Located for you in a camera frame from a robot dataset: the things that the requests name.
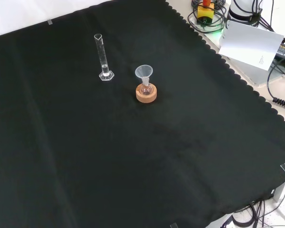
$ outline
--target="hexagonal base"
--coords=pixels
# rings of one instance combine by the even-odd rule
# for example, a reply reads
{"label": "hexagonal base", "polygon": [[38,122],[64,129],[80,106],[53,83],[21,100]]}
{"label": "hexagonal base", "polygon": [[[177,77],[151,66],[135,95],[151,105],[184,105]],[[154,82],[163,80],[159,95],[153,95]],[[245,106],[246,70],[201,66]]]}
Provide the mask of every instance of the hexagonal base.
{"label": "hexagonal base", "polygon": [[103,72],[100,73],[99,77],[103,81],[110,81],[114,77],[114,73],[110,70],[110,75],[109,76],[104,76]]}

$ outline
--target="black tablecloth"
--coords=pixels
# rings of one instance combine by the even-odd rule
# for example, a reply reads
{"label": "black tablecloth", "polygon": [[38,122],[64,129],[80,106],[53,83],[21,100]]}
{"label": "black tablecloth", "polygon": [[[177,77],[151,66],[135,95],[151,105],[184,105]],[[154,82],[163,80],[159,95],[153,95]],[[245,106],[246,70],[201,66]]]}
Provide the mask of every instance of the black tablecloth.
{"label": "black tablecloth", "polygon": [[0,228],[204,228],[282,184],[284,162],[283,118],[163,0],[0,37]]}

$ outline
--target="yellow device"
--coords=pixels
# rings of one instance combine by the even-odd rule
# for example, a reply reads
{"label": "yellow device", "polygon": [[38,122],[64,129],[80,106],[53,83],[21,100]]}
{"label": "yellow device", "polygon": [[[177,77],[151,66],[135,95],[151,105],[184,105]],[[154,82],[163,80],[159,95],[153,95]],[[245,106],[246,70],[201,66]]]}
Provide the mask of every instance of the yellow device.
{"label": "yellow device", "polygon": [[197,15],[199,19],[199,21],[197,21],[198,23],[212,22],[214,16],[214,3],[211,3],[208,7],[212,9],[204,8],[202,5],[198,6],[198,15]]}

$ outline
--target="white device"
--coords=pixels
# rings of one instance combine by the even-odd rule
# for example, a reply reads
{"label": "white device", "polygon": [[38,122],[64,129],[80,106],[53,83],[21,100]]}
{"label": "white device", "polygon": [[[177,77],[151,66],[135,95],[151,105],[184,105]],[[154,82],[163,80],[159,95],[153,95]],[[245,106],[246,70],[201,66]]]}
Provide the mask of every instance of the white device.
{"label": "white device", "polygon": [[228,19],[254,26],[257,21],[251,21],[252,16],[262,12],[263,2],[264,0],[232,0]]}

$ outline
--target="paper sheet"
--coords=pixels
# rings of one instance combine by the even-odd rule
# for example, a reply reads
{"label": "paper sheet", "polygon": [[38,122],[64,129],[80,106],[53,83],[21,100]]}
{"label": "paper sheet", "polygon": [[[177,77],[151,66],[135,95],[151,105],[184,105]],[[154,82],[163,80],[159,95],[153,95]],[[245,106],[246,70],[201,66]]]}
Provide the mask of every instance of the paper sheet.
{"label": "paper sheet", "polygon": [[219,53],[268,70],[282,40],[280,34],[229,20],[223,31]]}

